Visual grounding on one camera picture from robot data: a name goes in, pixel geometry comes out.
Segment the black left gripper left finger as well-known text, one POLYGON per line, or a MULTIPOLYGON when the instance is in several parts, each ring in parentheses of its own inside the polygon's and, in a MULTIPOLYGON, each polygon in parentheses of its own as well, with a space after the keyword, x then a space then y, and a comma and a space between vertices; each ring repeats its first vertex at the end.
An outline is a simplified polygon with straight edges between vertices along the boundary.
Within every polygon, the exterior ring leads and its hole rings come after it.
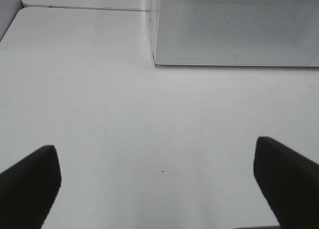
POLYGON ((0 174, 0 227, 42 228, 61 187, 58 155, 45 145, 0 174))

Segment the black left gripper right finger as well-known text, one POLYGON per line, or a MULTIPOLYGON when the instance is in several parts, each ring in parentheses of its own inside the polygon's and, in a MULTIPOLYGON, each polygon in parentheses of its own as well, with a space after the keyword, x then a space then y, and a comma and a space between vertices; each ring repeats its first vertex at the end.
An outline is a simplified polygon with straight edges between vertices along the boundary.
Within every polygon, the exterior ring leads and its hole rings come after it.
POLYGON ((319 227, 319 165, 277 140, 260 136, 253 174, 283 229, 319 227))

